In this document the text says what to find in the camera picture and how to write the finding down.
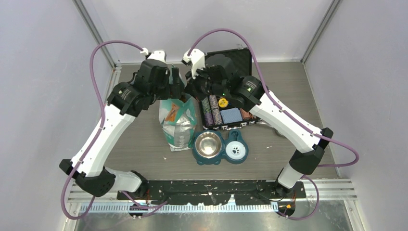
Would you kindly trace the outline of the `green pet food bag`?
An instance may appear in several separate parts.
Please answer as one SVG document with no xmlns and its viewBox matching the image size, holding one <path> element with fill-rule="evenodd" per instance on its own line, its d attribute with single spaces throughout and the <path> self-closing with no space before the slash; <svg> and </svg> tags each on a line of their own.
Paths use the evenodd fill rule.
<svg viewBox="0 0 408 231">
<path fill-rule="evenodd" d="M 192 147 L 197 125 L 194 98 L 183 93 L 181 99 L 161 100 L 159 122 L 170 151 L 185 151 Z"/>
</svg>

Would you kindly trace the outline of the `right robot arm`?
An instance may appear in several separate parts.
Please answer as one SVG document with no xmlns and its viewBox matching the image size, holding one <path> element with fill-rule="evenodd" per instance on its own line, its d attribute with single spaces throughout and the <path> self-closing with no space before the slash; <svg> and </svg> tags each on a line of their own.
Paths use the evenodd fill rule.
<svg viewBox="0 0 408 231">
<path fill-rule="evenodd" d="M 242 76 L 233 61 L 223 54 L 206 58 L 198 49 L 186 52 L 182 62 L 191 67 L 186 74 L 186 93 L 199 101 L 206 96 L 225 97 L 233 107 L 255 115 L 267 122 L 296 150 L 289 163 L 275 181 L 275 193 L 288 197 L 303 175 L 310 175 L 320 164 L 333 132 L 329 128 L 315 127 L 293 113 L 254 76 Z"/>
</svg>

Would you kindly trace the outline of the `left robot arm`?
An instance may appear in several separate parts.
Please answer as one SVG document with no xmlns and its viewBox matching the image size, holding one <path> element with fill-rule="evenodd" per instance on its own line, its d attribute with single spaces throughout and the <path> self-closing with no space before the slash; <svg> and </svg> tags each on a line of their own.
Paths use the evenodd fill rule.
<svg viewBox="0 0 408 231">
<path fill-rule="evenodd" d="M 128 82 L 114 86 L 104 105 L 102 118 L 81 150 L 72 159 L 63 159 L 59 167 L 84 191 L 101 197 L 111 190 L 126 191 L 136 199 L 147 195 L 147 180 L 136 171 L 119 171 L 105 161 L 127 127 L 141 111 L 157 100 L 182 96 L 184 83 L 177 67 L 147 59 Z"/>
</svg>

